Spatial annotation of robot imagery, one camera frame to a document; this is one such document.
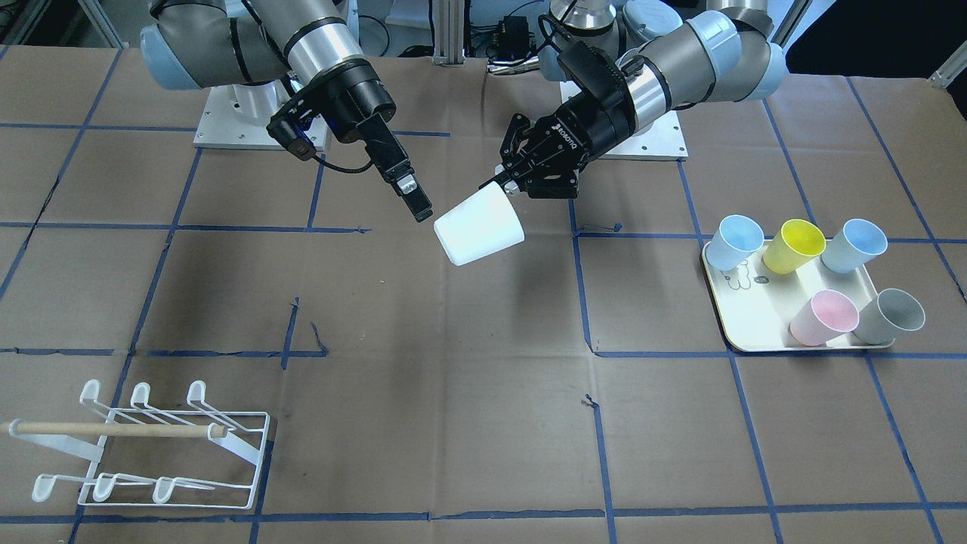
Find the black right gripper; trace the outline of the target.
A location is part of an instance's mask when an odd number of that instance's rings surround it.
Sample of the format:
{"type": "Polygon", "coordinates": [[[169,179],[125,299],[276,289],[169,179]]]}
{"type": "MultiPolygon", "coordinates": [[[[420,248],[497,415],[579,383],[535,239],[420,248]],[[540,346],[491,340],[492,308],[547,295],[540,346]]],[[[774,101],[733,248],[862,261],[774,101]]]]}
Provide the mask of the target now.
{"type": "Polygon", "coordinates": [[[365,141],[367,155],[384,182],[393,187],[416,221],[425,221],[433,214],[431,200],[416,179],[407,152],[388,127],[396,109],[370,62],[348,60],[332,71],[318,73],[275,115],[297,115],[305,124],[306,135],[320,116],[342,144],[365,141]]]}

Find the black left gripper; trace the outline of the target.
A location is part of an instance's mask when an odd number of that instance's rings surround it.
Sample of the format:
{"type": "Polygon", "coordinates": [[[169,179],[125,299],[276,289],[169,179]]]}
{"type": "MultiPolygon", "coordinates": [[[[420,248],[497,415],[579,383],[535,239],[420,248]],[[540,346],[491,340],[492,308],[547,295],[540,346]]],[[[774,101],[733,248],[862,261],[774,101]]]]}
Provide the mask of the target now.
{"type": "Polygon", "coordinates": [[[588,95],[571,97],[552,114],[535,122],[517,113],[499,148],[501,172],[491,183],[506,196],[531,199],[576,199],[578,175],[593,162],[592,130],[614,138],[615,122],[588,95]]]}

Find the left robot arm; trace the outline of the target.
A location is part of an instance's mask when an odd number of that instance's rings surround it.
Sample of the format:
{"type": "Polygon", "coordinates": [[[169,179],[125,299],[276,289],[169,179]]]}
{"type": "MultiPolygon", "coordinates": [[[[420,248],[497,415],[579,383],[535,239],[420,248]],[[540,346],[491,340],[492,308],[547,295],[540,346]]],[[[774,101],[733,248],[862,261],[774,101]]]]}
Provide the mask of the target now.
{"type": "Polygon", "coordinates": [[[484,183],[508,195],[575,199],[587,165],[673,110],[769,97],[788,73],[765,1],[708,1],[669,33],[611,53],[593,41],[615,24],[609,1],[554,1],[539,18],[578,93],[537,120],[515,114],[484,183]]]}

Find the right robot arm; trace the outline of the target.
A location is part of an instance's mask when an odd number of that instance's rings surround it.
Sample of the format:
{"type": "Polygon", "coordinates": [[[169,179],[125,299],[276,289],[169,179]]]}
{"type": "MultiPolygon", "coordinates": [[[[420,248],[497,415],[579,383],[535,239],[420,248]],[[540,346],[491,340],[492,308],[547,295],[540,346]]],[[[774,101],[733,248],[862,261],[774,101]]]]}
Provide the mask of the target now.
{"type": "Polygon", "coordinates": [[[224,1],[152,1],[141,51],[156,82],[169,90],[281,82],[299,89],[277,107],[267,133],[291,155],[319,159],[308,130],[323,119],[342,144],[362,141],[375,168],[416,221],[431,200],[389,122],[396,103],[332,1],[245,1],[232,15],[224,1]]]}

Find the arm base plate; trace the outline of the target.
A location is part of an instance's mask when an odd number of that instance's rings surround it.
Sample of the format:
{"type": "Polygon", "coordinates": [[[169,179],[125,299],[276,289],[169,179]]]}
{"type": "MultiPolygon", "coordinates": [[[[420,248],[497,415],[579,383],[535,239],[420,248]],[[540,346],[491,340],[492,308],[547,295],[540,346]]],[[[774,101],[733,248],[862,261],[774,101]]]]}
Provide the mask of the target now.
{"type": "Polygon", "coordinates": [[[210,88],[193,143],[203,149],[283,150],[266,127],[288,99],[281,82],[210,88]]]}
{"type": "Polygon", "coordinates": [[[684,132],[678,114],[668,110],[662,79],[646,66],[626,80],[619,102],[607,111],[614,121],[615,137],[588,133],[593,139],[593,159],[635,159],[635,161],[684,161],[688,158],[684,132]]]}

